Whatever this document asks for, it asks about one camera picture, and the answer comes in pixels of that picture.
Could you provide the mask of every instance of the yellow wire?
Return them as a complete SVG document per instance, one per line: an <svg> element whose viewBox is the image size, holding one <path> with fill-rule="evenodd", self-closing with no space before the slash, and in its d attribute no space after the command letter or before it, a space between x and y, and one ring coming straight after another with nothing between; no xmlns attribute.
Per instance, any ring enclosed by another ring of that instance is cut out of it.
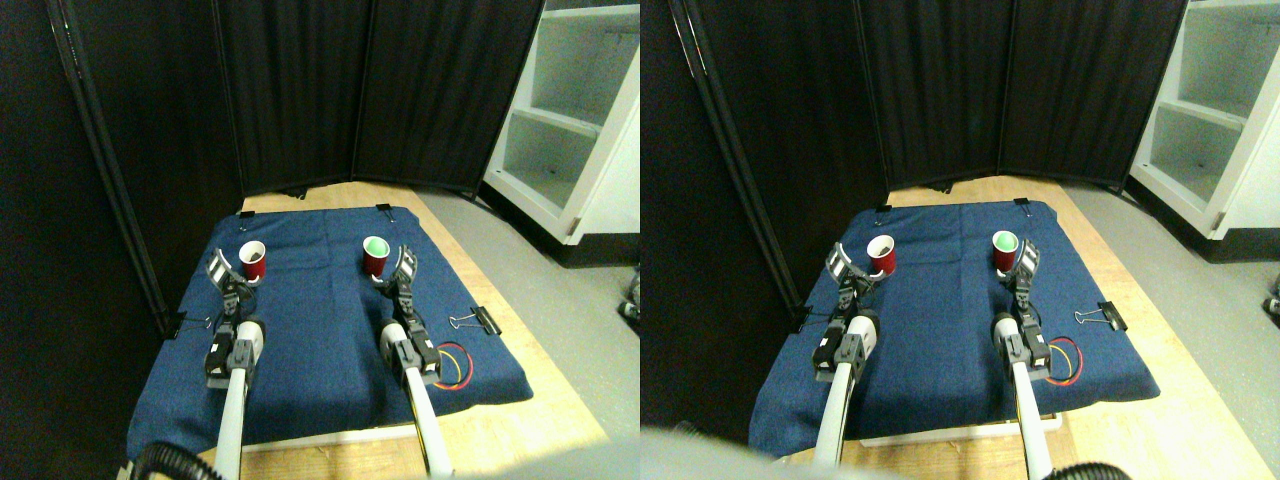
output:
<svg viewBox="0 0 1280 480"><path fill-rule="evenodd" d="M1071 375L1075 374L1075 367L1071 366L1071 357L1066 356L1066 351L1062 349L1062 347L1050 344L1048 348L1056 349L1059 353L1062 353L1062 360L1066 360L1066 378L1070 379Z"/></svg>
<svg viewBox="0 0 1280 480"><path fill-rule="evenodd" d="M453 361L453 370L457 370L457 371L458 371L458 381L456 381L456 383L462 383L462 366L460 366L460 365L458 365L458 360L457 360L457 358L453 358L453 356L452 356L452 355L449 355L449 352L445 352L445 351L443 351L443 349L438 349L436 352L440 352L440 355L443 355L443 356L445 356L445 357L449 357L449 360L452 360L452 361ZM1071 361L1070 361L1070 360L1068 360L1068 361L1066 361L1066 365L1071 365ZM439 383L439 381L436 381L436 383L435 383L435 387L440 387L440 383Z"/></svg>

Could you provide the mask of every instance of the cup rim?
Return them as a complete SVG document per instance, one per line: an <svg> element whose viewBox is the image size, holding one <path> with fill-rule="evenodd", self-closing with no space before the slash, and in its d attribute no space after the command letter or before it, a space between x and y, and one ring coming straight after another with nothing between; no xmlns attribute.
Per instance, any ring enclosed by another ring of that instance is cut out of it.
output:
<svg viewBox="0 0 1280 480"><path fill-rule="evenodd" d="M374 255L374 253L369 252L369 242L372 242L372 241L383 242L383 244L387 246L387 248L385 248L387 253ZM365 255L369 255L369 256L371 256L374 259L385 259L387 256L392 255L392 244L387 243L387 239L384 239L383 237L378 237L378 236L365 237L365 241L361 242L361 248L365 250Z"/></svg>
<svg viewBox="0 0 1280 480"><path fill-rule="evenodd" d="M883 250L883 242L884 241L888 241L888 251L884 252L884 253L881 253L881 255L873 255L872 253L872 246L876 246L877 242L881 242L881 248L876 248L876 250ZM896 243L897 242L893 241L893 237L890 237L890 236L877 236L876 238L872 238L870 242L867 242L867 256L869 256L872 259L883 259L883 257L888 256L890 253L893 253L893 247L896 246Z"/></svg>
<svg viewBox="0 0 1280 480"><path fill-rule="evenodd" d="M1010 248L1010 250L1000 248L1000 243L997 241L1000 239L1000 234L1002 234L1002 233L1007 233L1010 236L1014 236L1014 247L1012 248ZM1012 252L1016 252L1019 243L1021 243L1021 239L1018 238L1018 234L1012 233L1012 232L1009 232L1009 230L1000 230L1000 232L996 232L995 234L991 236L991 247L996 248L996 251L1001 252L1001 253L1012 253Z"/></svg>
<svg viewBox="0 0 1280 480"><path fill-rule="evenodd" d="M253 252L259 252L259 253L262 253L262 255L259 256L257 260L250 261L248 260L250 255L252 255ZM262 261L262 259L266 259L266 244L262 243L262 242L260 242L260 241L248 241L248 242L244 242L244 244L241 246L241 250L239 250L239 259L241 259L241 264L244 264L244 265L252 265L252 264L257 264L257 262Z"/></svg>

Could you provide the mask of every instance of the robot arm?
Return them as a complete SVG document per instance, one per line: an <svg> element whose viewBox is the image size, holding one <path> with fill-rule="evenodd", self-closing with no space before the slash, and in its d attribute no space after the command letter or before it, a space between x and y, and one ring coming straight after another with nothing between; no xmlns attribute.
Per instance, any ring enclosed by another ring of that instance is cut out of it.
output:
<svg viewBox="0 0 1280 480"><path fill-rule="evenodd" d="M416 274L417 256L408 246L401 246L392 278L383 280L371 275L374 288L390 298L394 306L392 319L375 325L379 332L378 346L387 365L399 374L401 387L413 407L428 471L433 477L445 477L453 474L453 463L444 448L444 435L436 422L431 399L426 394L426 384L439 381L440 352L413 311L412 285Z"/></svg>
<svg viewBox="0 0 1280 480"><path fill-rule="evenodd" d="M223 321L214 332L212 346L205 355L205 384L225 389L227 403L218 430L218 453L214 470L228 480L239 477L241 434L244 430L244 401L253 383L257 358L262 355L265 333L262 321L247 316L242 305L253 298L253 288L262 279L246 282L232 269L221 250L216 250L205 268L209 280L223 294Z"/></svg>
<svg viewBox="0 0 1280 480"><path fill-rule="evenodd" d="M1014 293L1010 312L1000 312L992 321L991 335L996 355L1004 361L1018 402L1018 425L1023 433L1027 457L1027 477L1039 480L1053 472L1053 461L1044 442L1039 407L1032 380L1048 378L1050 352L1041 333L1039 315L1032 315L1032 279L1039 269L1039 250L1029 239L1023 241L1014 268L996 276Z"/></svg>
<svg viewBox="0 0 1280 480"><path fill-rule="evenodd" d="M861 300L870 294L878 279L858 269L840 243L827 256L827 273L836 280L840 297L827 330L813 351L814 376L818 381L831 383L813 463L836 466L845 442L849 397L879 338L879 316L861 308Z"/></svg>

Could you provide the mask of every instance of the red wire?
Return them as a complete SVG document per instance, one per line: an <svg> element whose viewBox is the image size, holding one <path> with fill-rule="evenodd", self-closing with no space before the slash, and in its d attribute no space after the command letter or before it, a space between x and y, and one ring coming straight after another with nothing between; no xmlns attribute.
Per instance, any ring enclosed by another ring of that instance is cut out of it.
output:
<svg viewBox="0 0 1280 480"><path fill-rule="evenodd" d="M1076 380L1080 379L1080 372L1084 371L1084 352L1080 349L1080 346L1075 344L1075 342L1071 340L1070 338L1059 337L1052 340L1048 340L1050 344L1055 342L1066 342L1070 343L1071 347L1075 347L1075 357L1079 360L1078 361L1079 366L1075 367L1075 372L1071 374L1071 376L1068 378L1066 380L1044 379L1044 381L1048 381L1059 387L1070 387L1071 384L1074 384Z"/></svg>
<svg viewBox="0 0 1280 480"><path fill-rule="evenodd" d="M475 374L475 371L476 371L475 360L471 358L471 353L467 352L466 348L463 348L462 346L460 346L457 343L444 342L444 343L440 343L440 344L435 346L435 348L444 348L444 347L454 347L454 348L462 351L462 355L467 356L467 378L462 379L462 381L460 381L457 385L445 385L445 384L442 384L442 383L436 383L435 387L438 387L442 390L449 390L449 392L461 390L461 389L466 388L467 384L471 383L471 375Z"/></svg>

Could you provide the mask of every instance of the white shelving unit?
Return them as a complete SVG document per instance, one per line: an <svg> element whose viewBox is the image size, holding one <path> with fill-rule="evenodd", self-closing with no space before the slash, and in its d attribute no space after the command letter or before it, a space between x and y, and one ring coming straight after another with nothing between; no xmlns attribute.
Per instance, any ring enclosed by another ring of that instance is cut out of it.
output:
<svg viewBox="0 0 1280 480"><path fill-rule="evenodd" d="M1188 5L1130 174L1207 239L1280 228L1280 0Z"/></svg>
<svg viewBox="0 0 1280 480"><path fill-rule="evenodd" d="M552 0L485 182L563 244L640 232L640 5Z"/></svg>

